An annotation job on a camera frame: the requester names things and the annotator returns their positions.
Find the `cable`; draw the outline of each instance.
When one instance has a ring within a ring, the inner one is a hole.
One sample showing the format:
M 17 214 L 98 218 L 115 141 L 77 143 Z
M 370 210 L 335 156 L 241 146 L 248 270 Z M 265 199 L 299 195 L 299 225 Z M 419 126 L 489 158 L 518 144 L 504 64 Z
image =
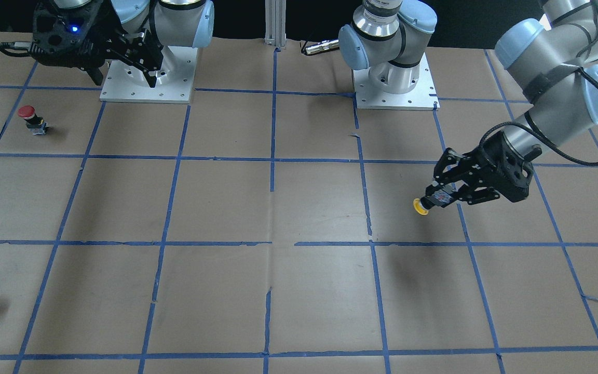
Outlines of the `cable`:
M 580 67 L 577 71 L 578 71 L 578 73 L 580 73 L 583 76 L 583 78 L 585 78 L 589 83 L 591 83 L 598 90 L 598 82 L 590 74 L 586 73 L 586 71 L 583 69 L 583 67 Z M 484 136 L 481 138 L 481 140 L 479 140 L 479 148 L 483 151 L 484 150 L 484 142 L 489 137 L 489 135 L 491 135 L 495 130 L 497 130 L 501 127 L 505 127 L 505 126 L 515 126 L 517 128 L 521 128 L 525 132 L 527 132 L 530 135 L 532 135 L 533 137 L 537 138 L 540 142 L 545 144 L 552 151 L 555 151 L 555 153 L 562 156 L 563 158 L 568 159 L 572 163 L 576 163 L 576 164 L 583 165 L 583 166 L 598 166 L 598 162 L 590 163 L 588 161 L 582 161 L 581 159 L 577 159 L 572 156 L 569 156 L 568 154 L 565 154 L 564 152 L 560 151 L 560 149 L 558 149 L 558 146 L 555 145 L 555 143 L 551 142 L 550 139 L 546 138 L 545 135 L 539 134 L 538 132 L 532 130 L 531 128 L 527 128 L 523 125 L 520 125 L 520 123 L 515 123 L 515 122 L 501 123 L 500 125 L 493 126 L 493 128 L 491 128 L 491 130 L 486 131 L 486 134 L 484 134 Z
M 590 3 L 592 4 L 592 6 L 595 9 L 595 24 L 596 24 L 596 34 L 594 36 L 594 39 L 592 39 L 592 41 L 586 45 L 585 48 L 581 49 L 579 53 L 576 54 L 576 57 L 581 57 L 583 55 L 583 53 L 588 52 L 588 56 L 589 56 L 589 51 L 592 49 L 592 47 L 596 44 L 596 42 L 598 42 L 598 0 L 590 0 Z
M 15 42 L 4 42 L 0 43 L 0 52 L 3 54 L 10 56 L 10 57 L 29 57 L 29 52 L 22 52 L 22 53 L 14 53 L 10 52 L 11 50 L 26 50 L 26 49 L 16 49 L 14 47 Z

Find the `aluminum mounting plate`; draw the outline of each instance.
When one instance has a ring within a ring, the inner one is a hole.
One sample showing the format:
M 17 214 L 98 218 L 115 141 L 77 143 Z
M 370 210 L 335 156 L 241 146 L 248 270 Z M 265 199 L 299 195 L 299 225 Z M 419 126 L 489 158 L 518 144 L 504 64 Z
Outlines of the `aluminum mounting plate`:
M 167 75 L 160 76 L 154 88 L 149 88 L 142 73 L 137 69 L 121 61 L 112 61 L 100 93 L 100 100 L 189 104 L 193 92 L 198 49 L 189 47 L 169 47 L 169 49 L 174 54 L 173 63 L 164 59 L 159 74 L 166 70 L 166 64 L 176 66 L 169 70 Z
M 375 87 L 368 78 L 368 70 L 352 71 L 359 109 L 396 109 L 402 111 L 432 111 L 440 107 L 435 84 L 424 54 L 420 62 L 422 75 L 417 85 L 406 94 L 391 94 Z

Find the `small electrical component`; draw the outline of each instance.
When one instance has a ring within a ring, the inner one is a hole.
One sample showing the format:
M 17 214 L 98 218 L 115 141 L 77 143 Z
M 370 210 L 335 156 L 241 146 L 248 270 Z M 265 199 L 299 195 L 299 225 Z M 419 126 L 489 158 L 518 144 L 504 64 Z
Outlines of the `small electrical component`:
M 26 127 L 33 135 L 45 135 L 45 130 L 47 130 L 48 125 L 43 117 L 39 117 L 36 114 L 36 110 L 33 106 L 23 106 L 17 111 L 17 115 L 26 122 Z

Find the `table surface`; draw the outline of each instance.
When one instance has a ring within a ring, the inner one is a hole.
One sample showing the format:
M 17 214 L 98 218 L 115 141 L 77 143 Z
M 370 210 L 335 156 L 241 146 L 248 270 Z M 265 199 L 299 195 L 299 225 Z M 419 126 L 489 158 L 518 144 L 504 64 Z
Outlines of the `table surface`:
M 296 41 L 214 39 L 190 106 L 0 53 L 0 372 L 598 372 L 598 168 L 417 215 L 444 147 L 529 108 L 492 51 L 427 57 L 434 112 L 357 110 Z

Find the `aluminum extrusion post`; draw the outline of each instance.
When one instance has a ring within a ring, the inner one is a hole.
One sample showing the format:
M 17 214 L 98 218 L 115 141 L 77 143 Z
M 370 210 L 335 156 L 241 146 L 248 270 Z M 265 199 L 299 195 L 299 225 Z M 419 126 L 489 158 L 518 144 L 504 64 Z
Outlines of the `aluminum extrusion post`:
M 285 48 L 286 0 L 266 0 L 266 34 L 264 42 L 274 47 Z

